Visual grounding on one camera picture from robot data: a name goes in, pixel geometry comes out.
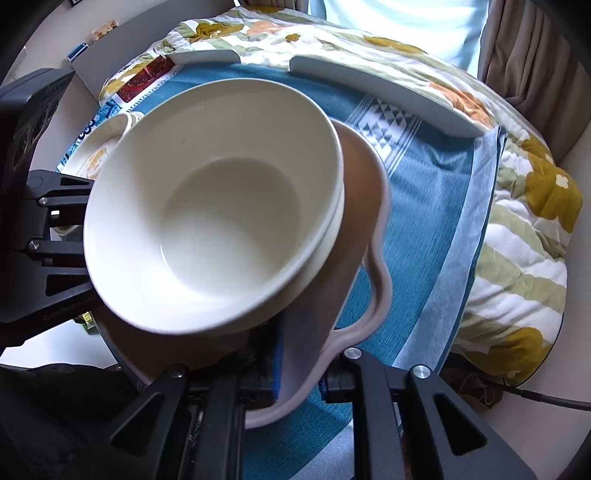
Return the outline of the light blue window cloth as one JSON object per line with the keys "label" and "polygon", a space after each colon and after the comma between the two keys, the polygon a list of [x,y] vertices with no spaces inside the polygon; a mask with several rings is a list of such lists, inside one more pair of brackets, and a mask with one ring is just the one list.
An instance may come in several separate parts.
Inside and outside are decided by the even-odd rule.
{"label": "light blue window cloth", "polygon": [[472,76],[478,75],[480,41],[488,17],[484,0],[324,0],[308,14],[416,46]]}

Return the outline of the pink eared bowl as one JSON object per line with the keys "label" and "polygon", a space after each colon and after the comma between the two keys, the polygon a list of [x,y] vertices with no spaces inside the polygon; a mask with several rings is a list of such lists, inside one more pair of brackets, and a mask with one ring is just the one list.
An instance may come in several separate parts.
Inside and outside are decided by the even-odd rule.
{"label": "pink eared bowl", "polygon": [[[392,280],[383,254],[391,207],[384,165],[369,142],[348,125],[335,121],[345,161],[342,224],[325,264],[284,311],[283,343],[277,361],[279,398],[266,408],[245,414],[245,427],[256,429],[286,417],[304,403],[329,363],[342,351],[373,335],[392,302]],[[353,325],[335,330],[352,298],[361,267],[370,277],[370,304]],[[200,368],[245,346],[246,333],[222,336],[168,336],[125,324],[107,308],[95,310],[98,330],[136,387],[150,385],[167,367]]]}

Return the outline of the blue tablecloth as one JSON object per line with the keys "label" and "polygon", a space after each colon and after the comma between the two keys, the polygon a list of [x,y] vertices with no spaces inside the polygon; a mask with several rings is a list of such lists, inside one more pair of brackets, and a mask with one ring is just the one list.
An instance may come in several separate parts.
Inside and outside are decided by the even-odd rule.
{"label": "blue tablecloth", "polygon": [[[181,68],[138,104],[143,117],[194,87],[229,79],[266,80],[307,95],[334,125],[365,138],[380,157],[391,207],[383,254],[392,280],[385,320],[358,343],[396,366],[414,360],[442,364],[457,331],[475,276],[492,205],[504,133],[449,136],[399,107],[339,83],[245,64]],[[370,277],[361,267],[353,296],[335,330],[353,325],[370,304]],[[246,436],[249,479],[345,479],[352,474],[348,430],[352,411],[322,403],[314,387],[293,412]]]}

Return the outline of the white duck plate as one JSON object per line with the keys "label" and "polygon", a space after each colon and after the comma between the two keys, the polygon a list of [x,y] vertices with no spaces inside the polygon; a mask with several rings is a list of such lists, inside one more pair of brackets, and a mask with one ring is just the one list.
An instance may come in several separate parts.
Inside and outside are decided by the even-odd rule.
{"label": "white duck plate", "polygon": [[65,175],[95,180],[121,139],[142,118],[141,112],[123,112],[103,121],[84,137],[57,171]]}

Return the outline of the floral quilt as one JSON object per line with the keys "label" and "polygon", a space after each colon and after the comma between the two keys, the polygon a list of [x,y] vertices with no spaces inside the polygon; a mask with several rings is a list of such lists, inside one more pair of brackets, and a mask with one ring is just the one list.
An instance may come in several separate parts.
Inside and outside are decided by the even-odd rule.
{"label": "floral quilt", "polygon": [[180,22],[106,80],[98,100],[121,98],[138,73],[169,53],[221,49],[235,50],[245,63],[280,69],[297,54],[366,67],[478,126],[506,129],[476,280],[455,346],[477,368],[512,386],[526,381],[560,331],[566,250],[583,206],[578,186],[542,134],[478,75],[416,46],[297,12],[290,2]]}

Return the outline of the white cup bowl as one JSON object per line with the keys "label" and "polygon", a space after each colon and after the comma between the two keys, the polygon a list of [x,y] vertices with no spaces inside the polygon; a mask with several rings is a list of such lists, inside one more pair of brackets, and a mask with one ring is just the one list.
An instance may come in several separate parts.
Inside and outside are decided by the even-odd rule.
{"label": "white cup bowl", "polygon": [[332,121],[294,88],[229,79],[147,113],[102,166],[83,247],[125,323],[164,335],[263,323],[335,220],[344,158]]}

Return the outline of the cream bowl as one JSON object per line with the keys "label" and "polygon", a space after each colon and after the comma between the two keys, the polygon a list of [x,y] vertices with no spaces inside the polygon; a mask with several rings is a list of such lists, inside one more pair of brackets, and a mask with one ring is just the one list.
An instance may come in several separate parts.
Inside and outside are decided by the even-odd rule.
{"label": "cream bowl", "polygon": [[337,240],[339,228],[342,223],[342,216],[344,216],[344,209],[345,191],[342,191],[341,196],[339,196],[337,208],[335,209],[335,214],[332,216],[331,222],[329,222],[328,230],[322,236],[320,244],[315,248],[314,253],[311,254],[311,257],[304,264],[304,267],[301,268],[301,271],[297,273],[294,279],[279,294],[271,298],[270,301],[256,308],[252,313],[245,315],[245,317],[239,318],[230,326],[224,327],[222,329],[223,335],[239,333],[263,324],[277,313],[286,309],[287,306],[290,306],[304,292],[305,288],[311,284],[311,281],[321,271],[322,266],[325,265],[325,261],[327,261],[329,253],[331,253],[332,247],[335,245],[335,240]]}

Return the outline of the grey headboard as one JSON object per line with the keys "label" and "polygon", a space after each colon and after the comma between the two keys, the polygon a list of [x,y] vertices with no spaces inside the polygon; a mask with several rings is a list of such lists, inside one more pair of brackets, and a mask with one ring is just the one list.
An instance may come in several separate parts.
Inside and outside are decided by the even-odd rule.
{"label": "grey headboard", "polygon": [[164,38],[181,21],[211,18],[235,6],[231,0],[164,1],[107,33],[94,42],[72,64],[78,77],[98,99],[106,80],[121,67]]}

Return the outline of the right brown curtain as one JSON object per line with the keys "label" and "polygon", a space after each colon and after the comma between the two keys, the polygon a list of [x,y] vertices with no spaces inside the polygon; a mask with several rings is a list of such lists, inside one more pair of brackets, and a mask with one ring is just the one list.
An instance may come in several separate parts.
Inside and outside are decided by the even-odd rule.
{"label": "right brown curtain", "polygon": [[478,78],[546,140],[556,162],[590,122],[590,76],[574,49],[532,1],[491,1]]}

